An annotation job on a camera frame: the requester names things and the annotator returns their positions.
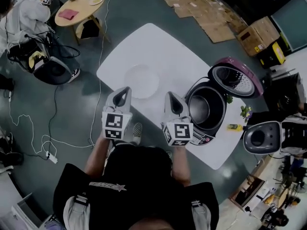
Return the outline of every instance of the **desk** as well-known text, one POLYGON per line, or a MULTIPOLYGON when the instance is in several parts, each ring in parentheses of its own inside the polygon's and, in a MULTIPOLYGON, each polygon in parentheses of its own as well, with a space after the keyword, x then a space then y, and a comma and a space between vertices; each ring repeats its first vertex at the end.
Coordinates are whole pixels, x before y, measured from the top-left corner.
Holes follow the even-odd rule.
POLYGON ((94 5, 94 6, 90 5, 89 2, 90 2, 90 0, 75 0, 73 2, 68 0, 66 3, 63 4, 63 6, 57 12, 57 14, 55 16, 55 23, 58 26, 64 26, 64 27, 69 26, 69 27, 71 27, 72 31, 73 31, 74 38, 76 39, 77 43, 79 44, 79 39, 76 36, 76 32, 73 28, 73 25, 80 23, 80 22, 84 21, 85 19, 91 19, 98 26, 99 31, 109 41, 108 37, 105 35, 103 28, 100 26, 100 24, 97 22, 97 20, 93 16, 93 13, 95 13, 102 6, 102 4, 105 2, 105 0, 103 0, 101 3, 94 5), (59 13, 62 12, 63 10, 65 10, 65 9, 75 10, 75 11, 78 11, 79 13, 72 20, 67 20, 65 18, 59 17, 59 13))
MULTIPOLYGON (((189 88, 210 67, 191 50, 154 24, 146 24, 125 38, 105 59, 97 71, 98 78, 111 89, 124 87, 127 70, 145 64, 160 77, 158 90, 147 99, 132 98, 131 104, 140 113, 161 128, 165 95, 173 91, 184 96, 189 88)), ((242 132, 227 131, 228 124, 244 125, 240 116, 243 101, 234 98, 227 105, 224 121, 216 139, 204 146, 187 145, 196 157, 217 170, 226 161, 239 142, 242 132)))

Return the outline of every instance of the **gray floor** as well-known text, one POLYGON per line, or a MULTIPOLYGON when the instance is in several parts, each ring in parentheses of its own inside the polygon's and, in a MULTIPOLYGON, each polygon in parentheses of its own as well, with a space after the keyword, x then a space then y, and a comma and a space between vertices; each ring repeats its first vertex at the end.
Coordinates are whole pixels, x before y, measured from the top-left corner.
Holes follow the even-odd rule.
MULTIPOLYGON (((105 14, 106 3, 95 15, 103 19, 105 14)), ((107 34, 112 39, 113 47, 146 23, 156 24, 190 48, 209 65, 222 57, 233 56, 245 62, 259 76, 264 75, 259 62, 249 57, 237 40, 213 44, 193 18, 178 18, 164 0, 111 0, 107 18, 107 34)), ((68 28, 56 28, 56 31, 62 42, 76 47, 68 28)), ((101 38, 84 40, 77 48, 81 51, 77 61, 81 65, 82 73, 74 82, 61 86, 58 90, 58 114, 52 122, 51 134, 55 139, 73 145, 86 146, 99 95, 96 71, 101 51, 101 38)), ((112 46, 105 43, 103 59, 111 50, 112 46)), ((41 137, 48 134, 48 122, 55 110, 53 102, 55 86, 47 85, 31 74, 21 71, 16 65, 9 63, 5 57, 0 59, 0 68, 5 76, 12 77, 16 81, 12 116, 15 122, 21 114, 31 116, 35 127, 34 147, 39 151, 41 137)), ((102 83, 102 98, 97 109, 93 140, 96 140, 101 131, 100 117, 108 93, 110 89, 102 83)), ((8 99, 1 97, 0 104, 1 126, 13 132, 21 151, 33 154, 30 121, 22 117, 20 125, 15 127, 9 118, 8 99)), ((248 104, 256 111, 266 109, 262 99, 249 100, 248 104)), ((143 144, 168 149, 161 131, 135 110, 133 114, 134 123, 141 121, 144 124, 143 144)), ((91 153, 91 149, 73 148, 59 143, 56 143, 56 146, 59 159, 56 165, 39 158, 26 157, 24 164, 16 167, 13 172, 21 191, 24 194, 33 192, 36 202, 48 214, 52 213, 53 192, 65 164, 73 163, 83 168, 91 153)), ((255 157, 247 153, 240 143, 224 165, 216 171, 190 153, 188 153, 188 159, 192 183, 212 182, 220 203, 237 188, 247 173, 256 165, 255 157)))

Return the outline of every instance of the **power strip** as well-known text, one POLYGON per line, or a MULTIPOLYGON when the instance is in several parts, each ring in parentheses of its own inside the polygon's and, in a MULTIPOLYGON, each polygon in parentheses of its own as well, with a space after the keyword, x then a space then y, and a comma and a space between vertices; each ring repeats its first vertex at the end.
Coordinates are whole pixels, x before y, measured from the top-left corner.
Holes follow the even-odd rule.
POLYGON ((58 162, 58 159, 57 159, 55 156, 53 156, 53 155, 51 154, 51 152, 46 151, 46 157, 48 157, 48 156, 49 156, 49 159, 50 159, 52 162, 54 162, 54 163, 57 163, 57 162, 58 162))

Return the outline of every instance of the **cardboard box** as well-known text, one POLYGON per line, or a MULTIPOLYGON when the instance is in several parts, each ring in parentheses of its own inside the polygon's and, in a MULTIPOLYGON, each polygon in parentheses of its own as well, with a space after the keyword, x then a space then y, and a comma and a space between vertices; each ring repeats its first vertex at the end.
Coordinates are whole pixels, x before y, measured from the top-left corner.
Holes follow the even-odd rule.
POLYGON ((214 43, 235 39, 236 33, 247 28, 246 23, 219 0, 165 0, 179 18, 197 21, 214 43))
POLYGON ((264 17, 242 31, 237 38, 248 55, 254 56, 269 47, 279 36, 270 19, 264 17))

